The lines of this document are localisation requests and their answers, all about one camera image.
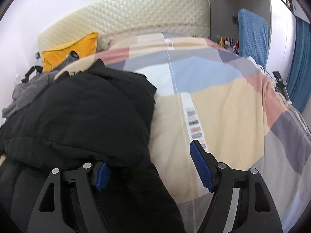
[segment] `bed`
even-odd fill
[[[125,12],[130,8],[137,14]],[[65,70],[83,71],[102,59],[145,74],[157,87],[150,156],[187,232],[197,232],[212,198],[190,158],[193,139],[231,168],[257,168],[288,232],[311,199],[311,134],[272,79],[208,39],[209,21],[208,0],[105,0],[52,25],[38,47],[97,31],[98,52]],[[234,190],[224,232],[232,228],[237,199]]]

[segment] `bedspread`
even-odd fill
[[[198,230],[212,197],[190,157],[193,139],[231,168],[256,167],[287,232],[311,198],[310,133],[301,115],[250,60],[210,40],[171,34],[134,38],[67,69],[74,73],[102,59],[107,67],[145,74],[157,87],[150,156],[187,232]],[[224,232],[231,230],[237,199],[234,190]]]

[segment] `cream headboard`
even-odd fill
[[[97,49],[108,49],[114,36],[157,32],[210,36],[208,0],[102,0],[79,9],[38,36],[42,51],[99,33]]]

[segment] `curtain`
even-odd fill
[[[304,111],[311,93],[311,28],[310,24],[296,17],[296,44],[287,92],[292,105]]]

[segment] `blue rubber pad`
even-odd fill
[[[192,141],[190,143],[190,155],[194,162],[195,168],[200,176],[202,184],[204,187],[208,188],[210,192],[214,189],[214,184],[212,182],[211,170],[205,162],[201,152],[199,151],[197,145]]]
[[[97,183],[95,185],[95,188],[98,192],[100,192],[103,188],[107,186],[111,174],[112,169],[110,169],[106,163],[103,163],[98,171]]]

